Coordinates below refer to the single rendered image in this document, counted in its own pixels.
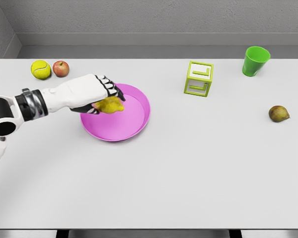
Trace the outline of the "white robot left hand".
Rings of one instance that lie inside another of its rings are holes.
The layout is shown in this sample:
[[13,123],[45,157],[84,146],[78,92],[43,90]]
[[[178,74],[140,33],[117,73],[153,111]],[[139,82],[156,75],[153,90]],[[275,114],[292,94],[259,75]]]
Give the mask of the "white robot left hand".
[[65,87],[66,107],[73,112],[98,115],[103,110],[96,103],[109,97],[126,100],[121,89],[104,75],[88,74],[66,82]]

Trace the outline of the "yellow lemon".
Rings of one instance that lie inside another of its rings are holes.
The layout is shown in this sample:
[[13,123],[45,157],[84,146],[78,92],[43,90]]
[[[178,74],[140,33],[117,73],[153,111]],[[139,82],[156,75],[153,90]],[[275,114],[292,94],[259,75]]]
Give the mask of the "yellow lemon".
[[101,101],[93,103],[92,105],[95,109],[105,114],[122,112],[125,109],[122,101],[115,96],[107,97]]

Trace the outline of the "pink round plate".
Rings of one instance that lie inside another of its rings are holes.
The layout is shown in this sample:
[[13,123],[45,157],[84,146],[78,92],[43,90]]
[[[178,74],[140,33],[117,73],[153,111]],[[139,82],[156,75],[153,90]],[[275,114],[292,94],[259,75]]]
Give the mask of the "pink round plate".
[[150,117],[150,104],[146,95],[128,84],[118,84],[124,93],[124,110],[113,114],[81,114],[84,129],[93,137],[104,141],[122,141],[138,134]]

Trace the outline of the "red apple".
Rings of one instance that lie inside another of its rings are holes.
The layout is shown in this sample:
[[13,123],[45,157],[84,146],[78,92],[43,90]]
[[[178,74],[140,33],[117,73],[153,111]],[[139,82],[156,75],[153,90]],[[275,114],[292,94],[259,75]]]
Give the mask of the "red apple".
[[53,64],[53,72],[57,77],[65,77],[68,75],[70,67],[64,60],[58,60]]

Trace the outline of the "yellow tennis ball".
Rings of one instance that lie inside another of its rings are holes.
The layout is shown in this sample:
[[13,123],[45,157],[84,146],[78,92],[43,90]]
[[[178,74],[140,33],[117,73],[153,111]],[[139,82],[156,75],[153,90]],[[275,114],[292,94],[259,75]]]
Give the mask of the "yellow tennis ball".
[[44,60],[36,60],[31,65],[32,75],[40,80],[45,80],[51,76],[51,67]]

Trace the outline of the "green letter block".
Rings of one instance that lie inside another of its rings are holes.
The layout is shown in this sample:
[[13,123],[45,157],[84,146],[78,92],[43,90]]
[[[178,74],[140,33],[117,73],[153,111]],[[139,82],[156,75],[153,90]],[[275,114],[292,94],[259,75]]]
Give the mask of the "green letter block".
[[207,97],[213,82],[213,71],[213,64],[191,60],[186,75],[184,93]]

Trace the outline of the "green plastic cup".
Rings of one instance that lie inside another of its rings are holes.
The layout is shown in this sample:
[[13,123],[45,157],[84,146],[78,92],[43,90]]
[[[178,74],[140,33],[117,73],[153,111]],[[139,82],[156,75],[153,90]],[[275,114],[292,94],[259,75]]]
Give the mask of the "green plastic cup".
[[255,76],[270,58],[267,49],[259,46],[249,47],[245,52],[243,74],[249,77]]

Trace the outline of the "brown-green pear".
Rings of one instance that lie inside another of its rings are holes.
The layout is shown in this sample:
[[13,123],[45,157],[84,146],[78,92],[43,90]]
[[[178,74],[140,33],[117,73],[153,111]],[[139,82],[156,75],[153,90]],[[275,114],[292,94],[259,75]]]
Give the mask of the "brown-green pear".
[[273,122],[282,122],[290,118],[287,109],[283,106],[273,106],[269,110],[269,117]]

